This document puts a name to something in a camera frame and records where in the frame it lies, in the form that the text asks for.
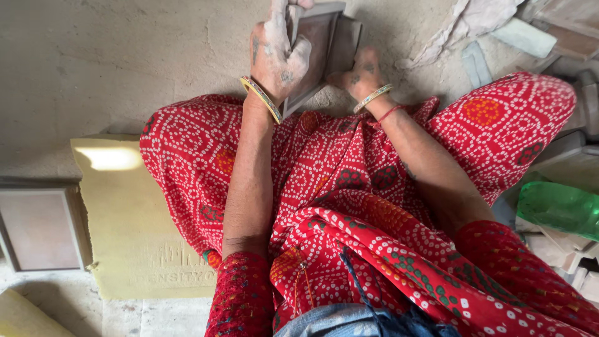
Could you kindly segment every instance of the embroidered sleeve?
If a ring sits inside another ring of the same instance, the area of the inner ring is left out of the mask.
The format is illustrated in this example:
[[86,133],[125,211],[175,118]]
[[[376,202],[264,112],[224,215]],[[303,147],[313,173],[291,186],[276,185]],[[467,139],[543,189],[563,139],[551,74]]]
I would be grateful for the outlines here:
[[475,221],[460,229],[455,245],[463,256],[530,307],[599,335],[599,311],[529,251],[509,227]]
[[206,337],[271,336],[274,316],[270,267],[264,258],[237,252],[218,267]]

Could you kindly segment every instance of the hand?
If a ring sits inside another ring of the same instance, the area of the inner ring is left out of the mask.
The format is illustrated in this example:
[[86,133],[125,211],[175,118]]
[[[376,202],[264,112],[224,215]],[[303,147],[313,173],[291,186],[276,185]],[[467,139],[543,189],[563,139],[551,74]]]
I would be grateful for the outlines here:
[[330,74],[326,80],[338,88],[346,89],[355,100],[361,102],[387,83],[380,73],[379,56],[374,47],[358,50],[354,60],[356,63],[351,71]]
[[272,0],[268,21],[258,23],[250,36],[250,74],[276,106],[281,105],[308,71],[312,51],[312,45],[303,35],[297,36],[291,48],[285,22],[288,3],[304,8],[314,6],[314,0]]

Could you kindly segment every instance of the forearm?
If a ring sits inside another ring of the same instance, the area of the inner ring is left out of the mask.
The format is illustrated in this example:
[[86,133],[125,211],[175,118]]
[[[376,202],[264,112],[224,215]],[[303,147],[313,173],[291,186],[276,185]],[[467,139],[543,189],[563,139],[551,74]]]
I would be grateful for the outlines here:
[[[374,100],[368,109],[381,118],[397,105],[388,95]],[[381,122],[416,182],[419,194],[440,220],[449,236],[475,220],[494,220],[478,190],[453,157],[403,110]]]
[[250,92],[243,107],[240,138],[223,220],[222,257],[238,251],[267,256],[273,208],[271,145],[273,118]]

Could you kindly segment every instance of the red dress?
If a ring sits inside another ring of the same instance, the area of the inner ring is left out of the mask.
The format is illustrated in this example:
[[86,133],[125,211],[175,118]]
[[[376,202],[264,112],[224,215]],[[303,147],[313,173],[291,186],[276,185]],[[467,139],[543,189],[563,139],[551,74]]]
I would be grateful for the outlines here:
[[[568,84],[516,73],[434,116],[436,97],[406,109],[492,204],[522,177],[575,103]],[[369,114],[335,119],[308,111],[275,127],[271,263],[238,253],[221,264],[242,108],[241,100],[220,95],[175,103],[150,118],[140,141],[175,225],[219,270],[207,336],[264,335],[317,306],[360,303],[339,258],[343,249],[373,306],[401,314],[409,308],[403,293],[462,336],[599,333],[599,312],[509,228],[475,222],[458,233],[455,246],[433,229],[414,182]]]

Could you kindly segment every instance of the dusty floor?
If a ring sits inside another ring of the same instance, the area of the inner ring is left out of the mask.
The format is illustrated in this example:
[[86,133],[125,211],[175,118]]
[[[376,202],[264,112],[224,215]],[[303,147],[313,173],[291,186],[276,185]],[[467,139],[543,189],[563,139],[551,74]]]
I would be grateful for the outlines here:
[[[174,101],[208,93],[241,95],[238,78],[248,72],[249,32],[255,22],[264,19],[268,3],[0,2],[0,176],[80,177],[70,138],[95,133],[138,134],[156,109]],[[444,52],[436,64],[409,71],[395,67],[397,60],[414,56],[435,32],[446,3],[347,2],[347,12],[365,24],[365,42],[380,50],[382,69],[398,87],[393,95],[404,103],[438,95],[442,105],[447,105],[471,89],[459,53],[467,41]],[[520,61],[529,61],[491,37],[481,37],[479,43],[494,78],[514,71]],[[343,115],[353,104],[345,93],[326,88],[307,108]],[[150,316],[136,316],[146,301],[102,304],[87,273],[23,279],[0,266],[0,290],[14,284],[21,284],[22,293],[35,294],[28,296],[31,301],[48,299],[40,308],[78,336],[102,332],[105,336],[135,336],[144,322],[147,326],[155,321]],[[64,311],[62,304],[69,309]],[[113,322],[130,311],[120,309],[134,304],[137,309],[132,321]],[[164,309],[177,304],[161,301],[154,305]],[[193,313],[199,318],[193,323],[203,329],[207,300],[186,305],[197,309]],[[181,327],[191,329],[187,324],[191,320],[175,323],[177,317],[186,317],[182,313],[162,317],[173,319],[173,324],[167,324],[173,329],[155,335],[178,335]],[[150,336],[154,330],[145,331],[143,335]]]

